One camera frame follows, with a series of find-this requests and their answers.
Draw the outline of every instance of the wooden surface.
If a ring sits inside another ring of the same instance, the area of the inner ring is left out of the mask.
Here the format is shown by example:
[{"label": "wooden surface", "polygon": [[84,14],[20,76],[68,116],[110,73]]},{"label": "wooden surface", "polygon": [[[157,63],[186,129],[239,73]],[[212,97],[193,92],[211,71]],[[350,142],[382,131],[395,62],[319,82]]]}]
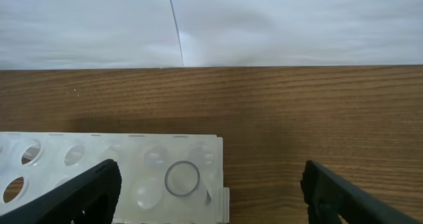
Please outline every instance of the wooden surface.
[{"label": "wooden surface", "polygon": [[423,221],[423,67],[4,71],[0,130],[217,134],[232,223],[307,223],[307,159]]}]

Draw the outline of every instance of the rubber ring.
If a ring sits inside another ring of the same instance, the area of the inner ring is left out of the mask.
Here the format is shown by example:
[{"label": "rubber ring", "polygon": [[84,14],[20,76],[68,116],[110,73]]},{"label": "rubber ring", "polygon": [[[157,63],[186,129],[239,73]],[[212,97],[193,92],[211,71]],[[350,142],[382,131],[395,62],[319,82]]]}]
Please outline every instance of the rubber ring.
[{"label": "rubber ring", "polygon": [[[190,165],[190,166],[192,166],[195,169],[195,171],[197,172],[197,183],[196,183],[195,187],[191,191],[187,192],[186,194],[176,194],[175,192],[173,192],[169,188],[169,185],[167,184],[167,180],[168,180],[168,177],[169,177],[169,173],[172,171],[172,169],[175,166],[182,165],[182,164]],[[198,188],[199,185],[200,185],[200,171],[198,170],[197,166],[193,162],[191,162],[191,161],[177,161],[177,162],[173,163],[173,165],[171,165],[167,169],[167,171],[166,171],[166,174],[165,174],[165,187],[166,187],[166,190],[169,193],[171,193],[173,196],[175,196],[175,197],[178,197],[178,198],[187,197],[187,196],[191,195]]]}]

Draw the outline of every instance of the white backdrop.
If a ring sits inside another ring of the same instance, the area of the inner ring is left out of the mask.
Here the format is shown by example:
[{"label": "white backdrop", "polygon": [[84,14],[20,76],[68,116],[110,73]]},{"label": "white backdrop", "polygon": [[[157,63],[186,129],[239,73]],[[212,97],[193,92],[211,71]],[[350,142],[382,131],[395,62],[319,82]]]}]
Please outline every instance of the white backdrop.
[{"label": "white backdrop", "polygon": [[423,0],[0,0],[0,23],[0,69],[423,63]]}]

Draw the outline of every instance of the white sheet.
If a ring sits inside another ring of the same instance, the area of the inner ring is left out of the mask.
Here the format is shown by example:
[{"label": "white sheet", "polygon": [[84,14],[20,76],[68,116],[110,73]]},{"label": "white sheet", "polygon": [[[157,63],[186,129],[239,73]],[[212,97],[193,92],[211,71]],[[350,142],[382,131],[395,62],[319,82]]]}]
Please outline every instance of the white sheet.
[{"label": "white sheet", "polygon": [[0,69],[180,66],[170,0],[0,0]]},{"label": "white sheet", "polygon": [[172,0],[185,66],[423,63],[423,0]]}]

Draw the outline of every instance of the brown wood tabletop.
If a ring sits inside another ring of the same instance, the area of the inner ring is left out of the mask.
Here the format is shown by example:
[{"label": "brown wood tabletop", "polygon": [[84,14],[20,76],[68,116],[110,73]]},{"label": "brown wood tabletop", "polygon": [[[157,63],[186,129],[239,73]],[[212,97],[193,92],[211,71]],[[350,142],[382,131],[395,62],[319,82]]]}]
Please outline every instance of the brown wood tabletop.
[{"label": "brown wood tabletop", "polygon": [[217,134],[232,224],[308,223],[309,159],[423,221],[420,66],[2,71],[0,131]]}]

